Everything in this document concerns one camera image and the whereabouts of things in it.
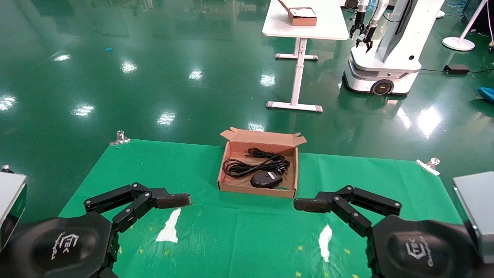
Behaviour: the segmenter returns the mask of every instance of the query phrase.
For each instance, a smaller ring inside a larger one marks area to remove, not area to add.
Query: brown box on table
[[[311,7],[300,7],[300,4],[298,4],[296,1],[289,1],[289,0],[278,0],[281,5],[287,10],[288,12],[288,18],[290,19],[290,23],[292,26],[316,26],[317,24],[317,16],[315,17],[299,17],[295,16],[290,9],[311,9]]]
[[[218,176],[218,188],[221,191],[239,192],[247,194],[267,195],[284,198],[294,198],[298,182],[298,148],[307,142],[297,134],[283,134],[262,131],[241,130],[230,128],[221,133],[228,139]],[[263,151],[283,155],[290,167],[282,174],[283,181],[275,188],[257,188],[250,184],[252,175],[241,178],[232,178],[223,171],[223,162],[227,159],[238,159],[249,164],[259,164],[266,159],[246,157],[249,148],[258,148]]]

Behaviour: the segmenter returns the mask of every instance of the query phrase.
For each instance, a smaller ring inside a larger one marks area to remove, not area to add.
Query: white desk
[[[305,0],[304,4],[311,7],[317,16],[316,26],[292,26],[288,19],[288,13],[278,0],[271,0],[266,21],[262,28],[262,34],[271,37],[296,38],[294,54],[276,54],[276,58],[297,59],[295,78],[291,103],[268,101],[267,107],[298,109],[322,112],[320,105],[299,104],[300,84],[302,83],[302,72],[304,60],[317,60],[317,56],[305,55],[307,39],[320,40],[346,40],[348,29],[346,28],[343,14],[338,0]]]

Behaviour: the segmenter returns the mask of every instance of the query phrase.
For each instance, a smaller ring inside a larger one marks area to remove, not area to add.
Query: white tape
[[[329,224],[326,225],[319,235],[319,248],[321,249],[321,257],[325,262],[329,262],[329,242],[333,237],[333,230],[329,227]]]
[[[175,225],[177,224],[178,216],[180,215],[180,211],[182,208],[177,208],[174,210],[168,221],[165,223],[165,228],[161,230],[160,234],[156,238],[156,241],[171,241],[178,242],[177,238],[177,230],[175,229]]]

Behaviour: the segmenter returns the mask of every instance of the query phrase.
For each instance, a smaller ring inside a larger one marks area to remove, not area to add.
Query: green cloth
[[[296,211],[291,199],[219,191],[223,150],[134,139],[110,146],[60,216],[80,216],[85,199],[132,182],[191,195],[175,226],[177,243],[155,241],[173,209],[153,209],[121,234],[114,265],[120,278],[371,276],[366,239],[335,214]],[[441,180],[413,161],[301,153],[299,167],[297,197],[353,185],[400,201],[404,219],[460,223]],[[359,210],[374,224],[382,219]],[[324,262],[318,239],[327,224],[333,237]]]

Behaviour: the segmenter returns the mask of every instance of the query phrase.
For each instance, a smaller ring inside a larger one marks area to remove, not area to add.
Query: box flap
[[[288,8],[287,3],[285,3],[286,0],[278,0],[278,1],[283,6],[283,8],[285,8],[285,10],[287,10],[287,12],[290,13],[290,9]]]
[[[307,142],[303,136],[300,136],[300,133],[284,134],[230,128],[230,130],[225,130],[220,135],[231,142],[253,142],[293,147]]]

